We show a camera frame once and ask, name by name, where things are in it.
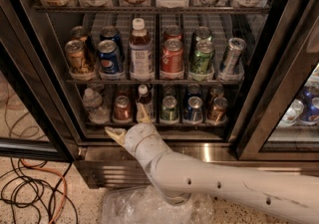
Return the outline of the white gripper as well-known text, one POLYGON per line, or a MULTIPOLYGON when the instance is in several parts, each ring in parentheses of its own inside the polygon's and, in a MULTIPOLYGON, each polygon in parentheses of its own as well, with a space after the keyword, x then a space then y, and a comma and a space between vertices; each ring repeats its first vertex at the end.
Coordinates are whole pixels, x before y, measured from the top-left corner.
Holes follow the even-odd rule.
POLYGON ((123 128, 105 127, 105 132, 117 144, 123 145, 141 165, 146 168, 153 159, 163 152, 171 152, 162 140, 157 128, 150 123, 152 120, 143 104, 137 103, 138 124, 128 131, 123 128))

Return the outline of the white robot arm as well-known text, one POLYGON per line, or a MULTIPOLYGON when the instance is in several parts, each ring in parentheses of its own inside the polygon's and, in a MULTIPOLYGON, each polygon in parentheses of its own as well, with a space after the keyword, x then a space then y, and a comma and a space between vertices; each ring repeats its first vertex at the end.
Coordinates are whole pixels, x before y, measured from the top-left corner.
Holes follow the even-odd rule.
POLYGON ((299 224, 319 224, 319 178, 207 163, 172 150, 138 105, 138 123, 105 132, 141 165, 165 202, 208 193, 299 224))

